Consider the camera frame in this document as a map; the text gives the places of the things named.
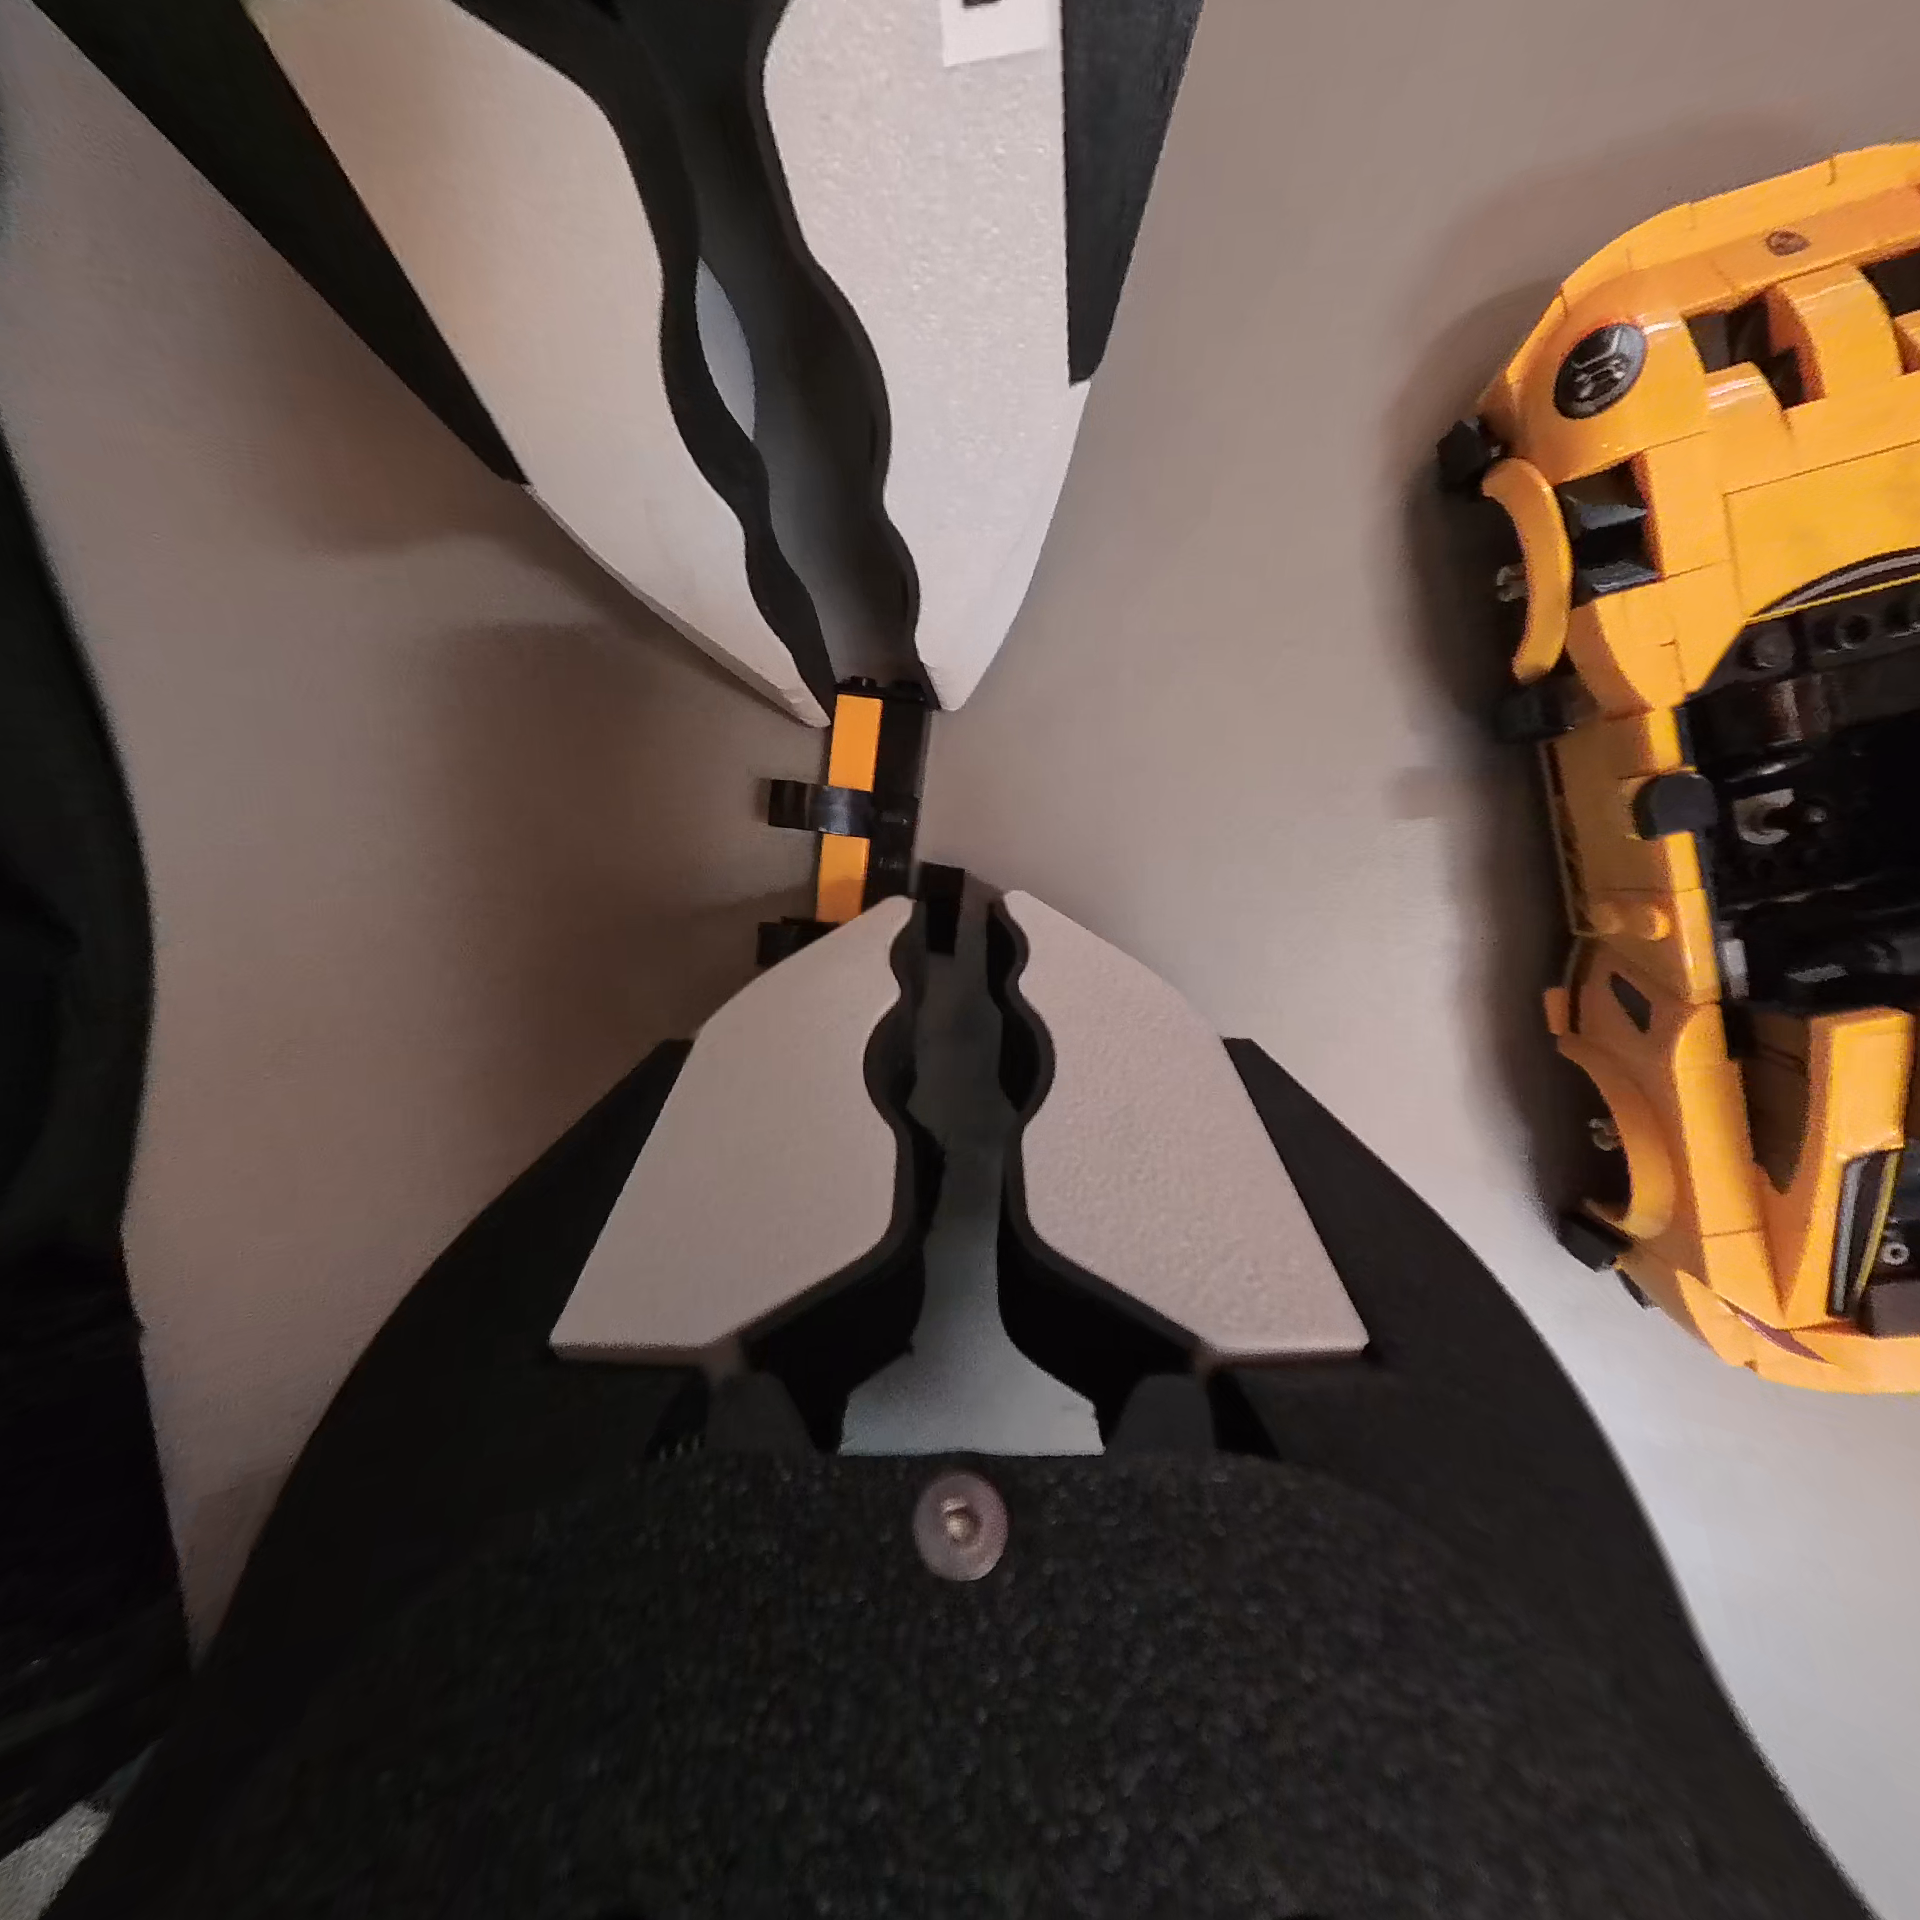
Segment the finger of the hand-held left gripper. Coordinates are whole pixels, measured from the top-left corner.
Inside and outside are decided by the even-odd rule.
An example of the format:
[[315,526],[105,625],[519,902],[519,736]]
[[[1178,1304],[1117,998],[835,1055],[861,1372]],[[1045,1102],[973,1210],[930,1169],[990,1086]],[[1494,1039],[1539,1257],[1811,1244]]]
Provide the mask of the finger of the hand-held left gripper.
[[1070,375],[1061,6],[676,3],[709,263],[836,678],[962,710],[1033,583]]
[[637,38],[597,6],[247,16],[523,491],[709,658],[826,727],[831,662],[707,360],[699,210]]

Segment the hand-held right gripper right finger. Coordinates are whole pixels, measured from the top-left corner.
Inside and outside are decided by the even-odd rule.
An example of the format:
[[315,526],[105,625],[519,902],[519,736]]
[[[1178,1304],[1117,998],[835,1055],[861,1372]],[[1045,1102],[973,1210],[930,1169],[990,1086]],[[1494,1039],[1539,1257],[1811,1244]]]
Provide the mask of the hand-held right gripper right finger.
[[1369,1336],[1228,1043],[1156,972],[1029,891],[987,918],[1015,1127],[998,1320],[1109,1444],[1146,1388],[1359,1361]]

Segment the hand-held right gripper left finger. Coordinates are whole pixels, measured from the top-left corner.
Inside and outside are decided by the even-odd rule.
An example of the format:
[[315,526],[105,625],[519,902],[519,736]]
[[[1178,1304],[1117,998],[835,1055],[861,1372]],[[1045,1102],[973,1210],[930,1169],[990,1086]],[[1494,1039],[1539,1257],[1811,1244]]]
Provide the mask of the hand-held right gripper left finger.
[[924,908],[885,899],[699,1030],[550,1329],[561,1361],[765,1376],[818,1451],[844,1448],[925,1304],[925,960]]

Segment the black and yellow lego strip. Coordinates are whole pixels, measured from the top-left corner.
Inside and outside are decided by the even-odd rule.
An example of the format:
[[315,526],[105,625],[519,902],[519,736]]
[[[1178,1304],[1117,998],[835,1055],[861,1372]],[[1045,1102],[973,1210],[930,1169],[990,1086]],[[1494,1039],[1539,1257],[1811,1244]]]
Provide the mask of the black and yellow lego strip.
[[817,842],[811,908],[756,931],[771,969],[890,899],[914,899],[933,707],[919,689],[846,679],[821,783],[771,780],[764,822]]

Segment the yellow lego car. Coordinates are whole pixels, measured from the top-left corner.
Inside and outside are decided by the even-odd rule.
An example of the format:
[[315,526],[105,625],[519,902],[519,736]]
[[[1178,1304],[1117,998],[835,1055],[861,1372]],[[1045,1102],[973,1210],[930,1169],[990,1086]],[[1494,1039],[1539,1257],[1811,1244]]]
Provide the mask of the yellow lego car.
[[1505,742],[1612,1161],[1559,1236],[1721,1361],[1913,1398],[1917,148],[1586,259],[1436,448],[1499,521]]

